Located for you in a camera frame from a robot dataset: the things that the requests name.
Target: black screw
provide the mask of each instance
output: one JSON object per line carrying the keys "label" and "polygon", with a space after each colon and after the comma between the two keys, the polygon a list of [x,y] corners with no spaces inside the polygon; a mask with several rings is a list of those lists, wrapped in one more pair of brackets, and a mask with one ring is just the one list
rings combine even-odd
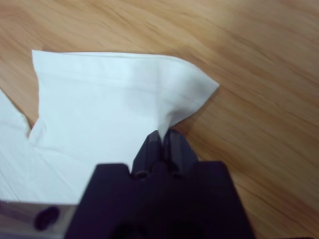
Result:
{"label": "black screw", "polygon": [[57,207],[49,207],[41,211],[34,220],[34,227],[43,231],[46,230],[50,225],[54,224],[59,218],[60,212]]}

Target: wooden table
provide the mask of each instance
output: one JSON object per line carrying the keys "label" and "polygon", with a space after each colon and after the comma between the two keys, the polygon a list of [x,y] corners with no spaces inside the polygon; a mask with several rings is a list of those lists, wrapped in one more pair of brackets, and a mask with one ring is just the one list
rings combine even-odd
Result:
{"label": "wooden table", "polygon": [[32,125],[31,49],[196,64],[221,87],[177,128],[227,164],[259,238],[319,237],[317,0],[0,0],[0,88]]}

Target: wood grain surface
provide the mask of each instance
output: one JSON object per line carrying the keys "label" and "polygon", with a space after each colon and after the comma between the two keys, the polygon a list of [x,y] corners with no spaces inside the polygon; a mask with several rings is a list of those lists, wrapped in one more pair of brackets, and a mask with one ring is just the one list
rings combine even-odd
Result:
{"label": "wood grain surface", "polygon": [[221,84],[177,128],[261,239],[319,238],[317,0],[0,0],[0,88],[34,124],[31,49],[173,55]]}

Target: crumpled cloth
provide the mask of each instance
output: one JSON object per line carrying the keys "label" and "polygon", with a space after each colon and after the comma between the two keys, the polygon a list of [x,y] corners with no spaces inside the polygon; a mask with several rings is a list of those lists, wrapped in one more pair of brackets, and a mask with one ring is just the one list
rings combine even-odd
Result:
{"label": "crumpled cloth", "polygon": [[195,113],[218,84],[193,64],[129,53],[32,52],[39,118],[0,90],[0,200],[77,204],[98,163],[129,168],[146,136]]}

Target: white towel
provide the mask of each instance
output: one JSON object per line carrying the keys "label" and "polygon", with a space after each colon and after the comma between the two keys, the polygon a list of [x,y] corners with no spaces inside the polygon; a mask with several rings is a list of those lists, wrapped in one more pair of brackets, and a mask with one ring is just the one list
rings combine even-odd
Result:
{"label": "white towel", "polygon": [[0,200],[77,204],[98,163],[129,168],[146,136],[196,112],[218,84],[184,60],[33,51],[39,119],[0,91]]}

